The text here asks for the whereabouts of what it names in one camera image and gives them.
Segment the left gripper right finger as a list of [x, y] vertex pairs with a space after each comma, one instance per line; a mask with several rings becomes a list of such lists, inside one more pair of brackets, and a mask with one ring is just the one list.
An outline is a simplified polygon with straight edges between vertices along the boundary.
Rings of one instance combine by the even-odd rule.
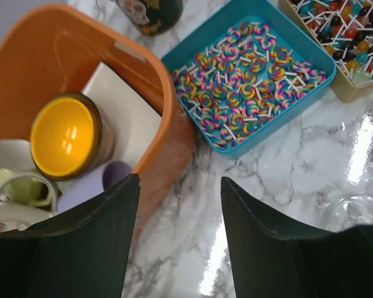
[[221, 205], [238, 297], [373, 297], [373, 225], [312, 227], [229, 177]]

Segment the teal tin swirl lollipops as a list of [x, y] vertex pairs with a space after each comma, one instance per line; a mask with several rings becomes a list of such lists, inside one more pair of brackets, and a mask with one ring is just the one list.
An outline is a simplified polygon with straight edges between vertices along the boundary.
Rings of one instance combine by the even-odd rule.
[[230, 1], [163, 57], [212, 148], [240, 158], [329, 88], [333, 59], [268, 1]]

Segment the clear glass bowl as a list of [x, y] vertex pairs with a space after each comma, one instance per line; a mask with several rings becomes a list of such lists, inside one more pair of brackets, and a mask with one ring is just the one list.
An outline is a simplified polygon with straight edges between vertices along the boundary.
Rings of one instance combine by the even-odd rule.
[[356, 225], [373, 225], [373, 194], [343, 194], [324, 209], [320, 228], [340, 232]]

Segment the gold tin round lollipops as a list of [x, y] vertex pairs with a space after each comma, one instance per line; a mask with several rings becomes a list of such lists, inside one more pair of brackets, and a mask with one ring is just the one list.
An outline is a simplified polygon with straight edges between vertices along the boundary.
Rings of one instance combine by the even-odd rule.
[[279, 8], [336, 62], [331, 87], [341, 101], [373, 92], [373, 1], [279, 1]]

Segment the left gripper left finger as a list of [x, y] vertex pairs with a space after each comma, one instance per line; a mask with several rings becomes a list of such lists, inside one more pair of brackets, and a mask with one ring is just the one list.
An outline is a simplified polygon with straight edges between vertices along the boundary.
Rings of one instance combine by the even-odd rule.
[[64, 213], [0, 233], [0, 297], [120, 297], [139, 183], [131, 173]]

